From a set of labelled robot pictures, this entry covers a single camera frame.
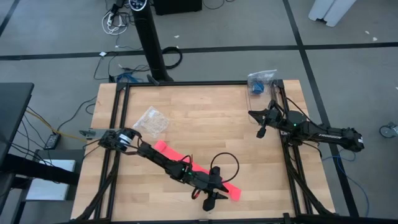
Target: black box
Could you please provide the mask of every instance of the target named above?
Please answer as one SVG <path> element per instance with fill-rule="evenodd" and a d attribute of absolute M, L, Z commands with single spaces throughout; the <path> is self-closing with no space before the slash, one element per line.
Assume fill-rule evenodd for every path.
<path fill-rule="evenodd" d="M 154 5 L 159 16 L 201 10 L 201 0 L 154 0 Z"/>

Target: wheel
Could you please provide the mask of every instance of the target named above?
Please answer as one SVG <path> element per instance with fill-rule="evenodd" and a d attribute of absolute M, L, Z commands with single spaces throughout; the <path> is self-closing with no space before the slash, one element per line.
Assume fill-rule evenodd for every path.
<path fill-rule="evenodd" d="M 381 126 L 379 132 L 385 138 L 394 138 L 396 136 L 396 132 L 388 125 Z"/>

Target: yellow cable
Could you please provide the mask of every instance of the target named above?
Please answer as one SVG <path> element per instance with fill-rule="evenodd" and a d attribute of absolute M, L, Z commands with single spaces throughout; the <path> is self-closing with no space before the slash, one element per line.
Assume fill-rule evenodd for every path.
<path fill-rule="evenodd" d="M 29 111 L 29 110 L 26 110 L 26 112 L 28 112 L 32 116 L 35 116 L 37 119 L 39 119 L 41 122 L 43 122 L 47 127 L 49 127 L 55 133 L 58 133 L 58 134 L 60 134 L 62 136 L 65 136 L 65 137 L 70 137 L 70 138 L 73 138 L 73 139 L 81 140 L 82 142 L 87 142 L 86 139 L 82 139 L 82 138 L 79 138 L 79 137 L 76 137 L 76 136 L 72 136 L 72 135 L 65 134 L 63 132 L 57 131 L 56 129 L 53 129 L 51 127 L 51 125 L 49 125 L 47 122 L 45 122 L 41 117 L 37 116 L 35 113 L 33 113 L 33 112 Z"/>

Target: white cable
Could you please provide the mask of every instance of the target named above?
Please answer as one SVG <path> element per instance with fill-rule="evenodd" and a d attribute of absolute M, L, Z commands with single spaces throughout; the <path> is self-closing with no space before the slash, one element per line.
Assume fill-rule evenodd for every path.
<path fill-rule="evenodd" d="M 111 16 L 111 12 L 106 13 L 105 16 L 101 20 L 102 29 L 104 30 L 104 32 L 106 34 L 119 35 L 119 34 L 124 33 L 127 30 L 127 24 L 123 24 L 122 17 L 119 15 L 119 25 L 115 26 L 114 28 L 112 28 L 112 26 L 106 25 L 108 28 L 108 31 L 106 31 L 105 26 L 104 26 L 104 20 L 106 19 L 107 16 Z M 124 27 L 124 30 L 121 32 L 117 32 L 121 27 Z"/>

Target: black metal frame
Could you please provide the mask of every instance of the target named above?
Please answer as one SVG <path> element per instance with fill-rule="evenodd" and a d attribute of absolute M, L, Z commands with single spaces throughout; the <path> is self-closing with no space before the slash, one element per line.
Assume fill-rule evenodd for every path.
<path fill-rule="evenodd" d="M 283 80 L 277 80 L 275 82 L 277 85 L 272 86 L 272 97 L 276 98 L 276 89 L 275 87 L 278 87 L 280 90 L 280 93 L 282 94 L 282 98 L 285 98 L 286 93 L 284 90 L 283 86 Z M 213 81 L 213 82 L 163 82 L 160 83 L 160 86 L 198 86 L 198 85 L 247 85 L 246 80 L 236 80 L 236 81 Z M 121 120 L 120 120 L 120 128 L 124 127 L 124 124 L 126 122 L 126 113 L 127 113 L 127 105 L 128 105 L 128 100 L 129 100 L 129 90 L 131 87 L 143 87 L 143 86 L 153 86 L 151 83 L 117 83 L 116 84 L 116 93 L 114 97 L 114 104 L 113 104 L 113 109 L 112 109 L 112 115 L 111 115 L 111 122 L 109 127 L 110 128 L 115 128 L 115 122 L 116 122 L 116 114 L 118 112 L 118 104 L 119 104 L 119 98 L 121 94 L 121 90 L 124 89 L 124 100 L 123 100 L 123 107 L 122 107 L 122 115 L 121 115 Z M 288 104 L 286 100 L 283 102 L 283 106 L 288 107 Z M 289 153 L 289 148 L 288 144 L 285 141 L 285 138 L 281 135 L 281 143 L 282 143 L 282 148 L 284 149 L 284 157 L 285 157 L 285 163 L 287 166 L 287 163 L 290 162 L 290 156 L 286 153 Z M 297 172 L 301 178 L 301 180 L 305 183 L 305 175 L 303 172 L 303 166 L 300 158 L 300 153 L 297 147 L 294 147 L 294 157 L 296 160 L 296 166 L 297 166 Z M 105 157 L 103 161 L 103 170 L 101 173 L 101 180 L 104 180 L 106 178 L 106 174 L 108 171 L 108 165 L 109 165 L 109 157 L 110 157 L 110 151 L 106 150 L 105 152 Z M 119 165 L 119 159 L 120 159 L 120 153 L 116 152 L 115 157 L 114 157 L 114 163 L 117 163 Z M 295 216 L 299 216 L 302 214 L 300 210 L 300 203 L 299 203 L 299 198 L 297 195 L 297 189 L 295 186 L 295 179 L 293 178 L 292 174 L 287 172 L 287 176 L 289 179 L 289 185 L 290 185 L 290 192 L 292 195 L 292 203 L 294 206 L 294 211 L 295 211 Z M 111 219 L 112 217 L 112 211 L 113 211 L 113 204 L 114 204 L 114 196 L 116 192 L 116 181 L 117 179 L 115 178 L 111 184 L 111 190 L 109 193 L 109 200 L 108 200 L 108 207 L 107 207 L 107 212 L 106 212 L 106 218 Z M 304 197 L 304 202 L 305 202 L 305 208 L 306 212 L 308 214 L 312 214 L 312 206 L 311 203 L 308 199 L 308 197 L 304 194 L 303 192 L 303 197 Z M 100 218 L 100 213 L 101 213 L 101 206 L 102 203 L 99 203 L 95 210 L 95 219 Z M 234 220 L 211 220 L 211 223 L 288 223 L 287 218 L 289 217 L 289 214 L 284 214 L 284 218 L 250 218 L 250 219 L 234 219 Z M 120 223 L 120 224 L 127 224 L 127 223 L 208 223 L 209 220 L 182 220 L 182 221 L 169 221 L 169 220 L 164 220 L 164 221 L 156 221 L 156 222 L 141 222 L 141 221 L 131 221 L 131 222 L 112 222 L 112 223 Z"/>

